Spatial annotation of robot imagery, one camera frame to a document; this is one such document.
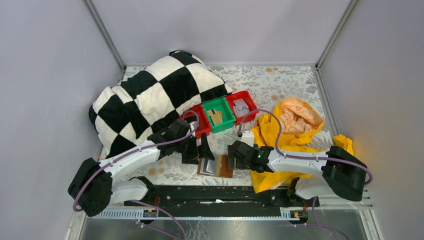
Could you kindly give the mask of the yellow raincoat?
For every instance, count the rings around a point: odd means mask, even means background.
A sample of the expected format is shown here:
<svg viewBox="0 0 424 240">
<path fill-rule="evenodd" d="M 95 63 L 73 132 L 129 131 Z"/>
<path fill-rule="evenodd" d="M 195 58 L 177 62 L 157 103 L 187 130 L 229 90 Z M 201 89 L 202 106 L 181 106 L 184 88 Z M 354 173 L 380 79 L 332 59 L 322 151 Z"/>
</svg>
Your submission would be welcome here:
<svg viewBox="0 0 424 240">
<path fill-rule="evenodd" d="M 273 114 L 278 117 L 282 126 L 278 140 L 280 150 L 306 153 L 319 151 L 307 144 L 311 143 L 314 136 L 322 130 L 325 120 L 309 103 L 292 96 L 276 105 Z M 250 131 L 254 134 L 254 143 L 259 147 L 276 146 L 279 125 L 270 114 L 260 116 Z M 297 177 L 312 177 L 311 174 L 292 171 L 258 173 L 252 170 L 250 175 L 256 193 L 278 187 L 281 184 L 290 184 L 292 179 Z"/>
</svg>

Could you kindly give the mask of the white cards in red bin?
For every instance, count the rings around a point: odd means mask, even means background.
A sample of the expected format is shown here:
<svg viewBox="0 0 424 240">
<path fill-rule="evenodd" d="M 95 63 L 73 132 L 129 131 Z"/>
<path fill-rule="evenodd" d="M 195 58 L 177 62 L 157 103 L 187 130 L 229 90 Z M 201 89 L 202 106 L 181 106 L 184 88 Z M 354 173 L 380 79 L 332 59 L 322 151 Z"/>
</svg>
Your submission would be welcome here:
<svg viewBox="0 0 424 240">
<path fill-rule="evenodd" d="M 242 98 L 234 100 L 233 104 L 233 110 L 237 118 L 242 118 L 250 112 L 248 104 Z"/>
</svg>

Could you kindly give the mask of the left red plastic bin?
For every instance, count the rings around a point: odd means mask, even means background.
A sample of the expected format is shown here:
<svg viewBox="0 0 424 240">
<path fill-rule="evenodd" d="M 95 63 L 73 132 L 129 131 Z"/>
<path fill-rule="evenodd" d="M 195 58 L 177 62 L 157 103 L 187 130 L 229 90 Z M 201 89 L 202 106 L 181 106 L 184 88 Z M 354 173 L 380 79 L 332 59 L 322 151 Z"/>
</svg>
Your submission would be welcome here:
<svg viewBox="0 0 424 240">
<path fill-rule="evenodd" d="M 212 128 L 211 128 L 209 120 L 206 116 L 206 112 L 205 112 L 203 106 L 201 104 L 198 104 L 198 105 L 195 105 L 195 106 L 189 108 L 189 110 L 196 112 L 196 114 L 199 117 L 199 127 L 197 128 L 197 130 L 195 132 L 196 139 L 200 140 L 201 137 L 202 137 L 202 134 L 206 134 L 206 136 L 209 136 Z M 191 112 L 188 112 L 185 115 L 185 117 L 183 117 L 181 115 L 179 118 L 182 119 L 182 120 L 185 120 L 186 122 L 189 122 L 189 123 L 196 120 L 196 117 Z"/>
</svg>

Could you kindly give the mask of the black white checkered blanket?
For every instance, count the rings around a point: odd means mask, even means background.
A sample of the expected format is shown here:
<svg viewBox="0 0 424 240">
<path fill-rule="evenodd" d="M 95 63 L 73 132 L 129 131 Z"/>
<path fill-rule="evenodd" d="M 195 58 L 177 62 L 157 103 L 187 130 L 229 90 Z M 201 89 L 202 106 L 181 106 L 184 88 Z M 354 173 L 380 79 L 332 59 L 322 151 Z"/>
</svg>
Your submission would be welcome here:
<svg viewBox="0 0 424 240">
<path fill-rule="evenodd" d="M 175 50 L 134 76 L 106 87 L 88 116 L 110 158 L 169 127 L 193 106 L 232 92 L 197 56 Z"/>
</svg>

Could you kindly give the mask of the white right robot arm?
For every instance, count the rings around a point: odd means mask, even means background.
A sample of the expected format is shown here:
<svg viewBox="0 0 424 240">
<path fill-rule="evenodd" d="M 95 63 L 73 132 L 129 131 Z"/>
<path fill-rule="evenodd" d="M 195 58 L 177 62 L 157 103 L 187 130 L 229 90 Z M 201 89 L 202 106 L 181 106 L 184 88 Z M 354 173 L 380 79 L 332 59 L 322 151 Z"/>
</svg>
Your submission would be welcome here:
<svg viewBox="0 0 424 240">
<path fill-rule="evenodd" d="M 335 145 L 329 151 L 295 152 L 271 146 L 257 148 L 237 140 L 228 147 L 228 154 L 258 173 L 310 175 L 310 178 L 296 177 L 290 183 L 294 188 L 292 192 L 303 200 L 335 194 L 342 199 L 359 202 L 363 198 L 366 178 L 371 178 L 363 162 Z"/>
</svg>

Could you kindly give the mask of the gold cards in green bin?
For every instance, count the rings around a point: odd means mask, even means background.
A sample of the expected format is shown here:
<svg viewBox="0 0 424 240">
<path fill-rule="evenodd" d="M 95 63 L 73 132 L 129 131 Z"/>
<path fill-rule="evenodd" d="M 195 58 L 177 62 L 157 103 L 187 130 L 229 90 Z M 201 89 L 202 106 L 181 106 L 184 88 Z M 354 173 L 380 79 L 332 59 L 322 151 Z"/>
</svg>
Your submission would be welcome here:
<svg viewBox="0 0 424 240">
<path fill-rule="evenodd" d="M 207 111 L 211 124 L 217 126 L 223 123 L 222 111 L 216 109 L 210 109 Z"/>
</svg>

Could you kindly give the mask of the red plastic bin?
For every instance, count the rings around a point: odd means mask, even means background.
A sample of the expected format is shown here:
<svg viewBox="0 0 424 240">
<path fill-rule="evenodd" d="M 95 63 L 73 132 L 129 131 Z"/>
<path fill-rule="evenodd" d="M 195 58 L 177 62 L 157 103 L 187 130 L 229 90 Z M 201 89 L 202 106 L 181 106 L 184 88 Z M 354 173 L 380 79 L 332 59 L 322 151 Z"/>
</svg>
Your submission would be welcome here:
<svg viewBox="0 0 424 240">
<path fill-rule="evenodd" d="M 225 99 L 235 116 L 236 126 L 240 125 L 246 114 L 257 109 L 253 98 L 247 90 L 227 95 Z"/>
<path fill-rule="evenodd" d="M 195 105 L 195 106 L 189 108 L 189 110 L 196 112 L 196 114 L 199 117 L 199 127 L 197 128 L 197 130 L 195 132 L 196 139 L 200 140 L 201 137 L 202 137 L 202 134 L 206 134 L 206 136 L 209 136 L 212 128 L 211 128 L 209 120 L 206 116 L 206 112 L 205 112 L 203 106 L 201 104 L 198 104 L 198 105 Z M 179 118 L 182 119 L 182 120 L 185 120 L 186 122 L 189 122 L 189 123 L 196 120 L 196 117 L 191 112 L 188 112 L 185 115 L 185 117 L 183 117 L 181 115 Z"/>
</svg>

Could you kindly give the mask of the floral table mat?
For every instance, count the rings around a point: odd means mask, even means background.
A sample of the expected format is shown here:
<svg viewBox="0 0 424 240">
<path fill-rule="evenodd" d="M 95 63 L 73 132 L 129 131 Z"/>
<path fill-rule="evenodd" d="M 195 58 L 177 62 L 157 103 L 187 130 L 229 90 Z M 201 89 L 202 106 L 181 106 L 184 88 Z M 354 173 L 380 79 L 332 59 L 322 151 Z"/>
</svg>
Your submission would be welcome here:
<svg viewBox="0 0 424 240">
<path fill-rule="evenodd" d="M 306 103 L 318 115 L 324 115 L 312 67 L 213 66 L 211 71 L 234 90 L 234 95 L 227 98 L 229 110 L 223 112 L 223 116 L 235 118 L 231 128 L 215 132 L 205 117 L 200 119 L 201 130 L 207 134 L 215 155 L 228 152 L 227 147 L 237 140 L 238 131 L 253 132 L 259 146 L 276 146 L 285 151 L 320 152 L 333 144 L 333 136 L 325 123 L 309 130 L 296 130 L 289 128 L 289 121 L 284 120 L 282 134 L 277 133 L 276 117 L 300 115 L 303 108 L 296 108 L 295 104 Z M 174 153 L 131 171 L 122 180 L 133 177 L 146 177 L 155 185 L 253 186 L 264 191 L 288 185 L 297 174 L 235 168 L 231 178 L 200 175 L 197 165 L 183 164 L 182 156 Z"/>
</svg>

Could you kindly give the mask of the grey credit card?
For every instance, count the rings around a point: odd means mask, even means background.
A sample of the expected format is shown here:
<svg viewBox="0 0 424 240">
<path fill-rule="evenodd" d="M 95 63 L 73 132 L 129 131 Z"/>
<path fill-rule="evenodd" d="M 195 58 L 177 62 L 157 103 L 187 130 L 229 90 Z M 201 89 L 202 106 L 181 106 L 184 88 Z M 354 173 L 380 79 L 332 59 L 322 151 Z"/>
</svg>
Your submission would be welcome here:
<svg viewBox="0 0 424 240">
<path fill-rule="evenodd" d="M 216 161 L 208 158 L 203 158 L 200 166 L 200 173 L 203 175 L 214 176 L 217 172 Z"/>
</svg>

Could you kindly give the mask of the brown leather card holder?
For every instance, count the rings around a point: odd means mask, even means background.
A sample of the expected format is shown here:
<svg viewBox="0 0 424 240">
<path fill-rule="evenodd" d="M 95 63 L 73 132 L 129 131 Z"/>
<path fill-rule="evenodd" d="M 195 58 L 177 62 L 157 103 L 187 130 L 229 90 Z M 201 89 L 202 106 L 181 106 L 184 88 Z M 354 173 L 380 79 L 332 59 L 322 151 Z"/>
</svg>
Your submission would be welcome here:
<svg viewBox="0 0 424 240">
<path fill-rule="evenodd" d="M 197 168 L 197 174 L 202 176 L 209 176 L 209 177 L 220 177 L 220 178 L 229 178 L 231 179 L 233 177 L 234 170 L 228 169 L 228 155 L 217 155 L 215 157 L 215 163 L 216 163 L 216 174 L 215 175 L 205 175 L 201 174 L 201 163 L 202 159 L 199 160 L 198 168 Z"/>
</svg>

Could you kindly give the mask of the green plastic bin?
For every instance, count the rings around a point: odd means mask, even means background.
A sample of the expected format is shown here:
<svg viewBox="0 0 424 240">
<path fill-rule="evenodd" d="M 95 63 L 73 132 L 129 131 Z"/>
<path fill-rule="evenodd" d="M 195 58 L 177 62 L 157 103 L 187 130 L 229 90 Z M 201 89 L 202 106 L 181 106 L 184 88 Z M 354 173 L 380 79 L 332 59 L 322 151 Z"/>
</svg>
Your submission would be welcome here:
<svg viewBox="0 0 424 240">
<path fill-rule="evenodd" d="M 233 127 L 236 118 L 224 97 L 201 104 L 210 123 L 211 132 L 216 134 Z"/>
</svg>

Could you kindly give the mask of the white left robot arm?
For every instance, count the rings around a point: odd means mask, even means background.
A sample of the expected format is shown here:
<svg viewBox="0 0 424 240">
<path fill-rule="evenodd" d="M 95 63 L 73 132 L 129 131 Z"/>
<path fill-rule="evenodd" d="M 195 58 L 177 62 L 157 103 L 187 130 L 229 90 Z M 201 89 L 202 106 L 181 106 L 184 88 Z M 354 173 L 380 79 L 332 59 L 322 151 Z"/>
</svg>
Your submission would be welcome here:
<svg viewBox="0 0 424 240">
<path fill-rule="evenodd" d="M 103 161 L 84 160 L 67 190 L 74 200 L 73 210 L 93 217 L 110 205 L 143 199 L 149 191 L 147 181 L 139 177 L 127 181 L 123 178 L 174 153 L 189 160 L 197 159 L 200 154 L 194 129 L 198 126 L 199 120 L 194 115 L 177 119 L 141 144 L 116 156 Z"/>
</svg>

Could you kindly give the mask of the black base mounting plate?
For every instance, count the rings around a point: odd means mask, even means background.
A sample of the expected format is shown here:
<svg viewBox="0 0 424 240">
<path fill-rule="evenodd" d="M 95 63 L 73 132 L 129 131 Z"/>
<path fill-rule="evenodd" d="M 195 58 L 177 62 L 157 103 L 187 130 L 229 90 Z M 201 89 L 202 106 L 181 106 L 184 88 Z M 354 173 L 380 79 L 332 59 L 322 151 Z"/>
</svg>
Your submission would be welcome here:
<svg viewBox="0 0 424 240">
<path fill-rule="evenodd" d="M 141 202 L 159 207 L 174 217 L 267 218 L 281 217 L 282 210 L 305 211 L 318 200 L 303 199 L 287 187 L 256 193 L 251 186 L 156 185 Z"/>
</svg>

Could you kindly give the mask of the right red plastic bin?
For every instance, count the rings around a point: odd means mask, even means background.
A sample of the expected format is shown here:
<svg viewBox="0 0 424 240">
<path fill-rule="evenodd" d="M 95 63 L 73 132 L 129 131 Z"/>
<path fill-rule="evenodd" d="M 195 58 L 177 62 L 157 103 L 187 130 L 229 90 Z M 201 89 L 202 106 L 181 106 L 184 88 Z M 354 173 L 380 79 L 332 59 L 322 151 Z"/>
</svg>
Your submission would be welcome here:
<svg viewBox="0 0 424 240">
<path fill-rule="evenodd" d="M 257 109 L 253 98 L 247 90 L 227 95 L 225 99 L 235 116 L 236 126 L 240 125 L 246 114 Z"/>
</svg>

